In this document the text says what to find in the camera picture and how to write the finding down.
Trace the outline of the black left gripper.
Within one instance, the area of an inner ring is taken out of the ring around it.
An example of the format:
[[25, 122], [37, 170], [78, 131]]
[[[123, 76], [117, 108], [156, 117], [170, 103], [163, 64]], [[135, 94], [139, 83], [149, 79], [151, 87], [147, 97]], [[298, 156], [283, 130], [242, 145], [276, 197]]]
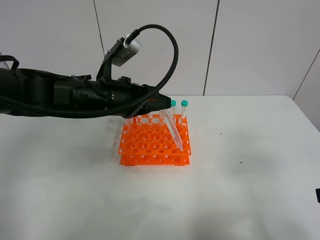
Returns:
[[[152, 89], [152, 87], [147, 84], [139, 85], [137, 83], [133, 83], [131, 78], [125, 76], [117, 80], [101, 77], [99, 78], [98, 83], [101, 85], [99, 90], [105, 95], [107, 107], [109, 109], [132, 103]], [[156, 93], [146, 101], [136, 104], [130, 109], [121, 111], [116, 115], [128, 119], [130, 117], [146, 115], [150, 112], [170, 108], [171, 98], [163, 94]]]

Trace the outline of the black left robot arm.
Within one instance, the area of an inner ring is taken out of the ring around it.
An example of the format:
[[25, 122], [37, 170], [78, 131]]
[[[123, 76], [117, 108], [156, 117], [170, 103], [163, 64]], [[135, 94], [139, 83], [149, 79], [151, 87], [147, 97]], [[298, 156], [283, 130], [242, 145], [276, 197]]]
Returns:
[[171, 98], [147, 84], [132, 83], [129, 77], [111, 78], [111, 63], [103, 64], [97, 80], [90, 75], [60, 75], [19, 68], [19, 61], [0, 69], [0, 112], [19, 117], [91, 119], [120, 116], [125, 119], [168, 109]]

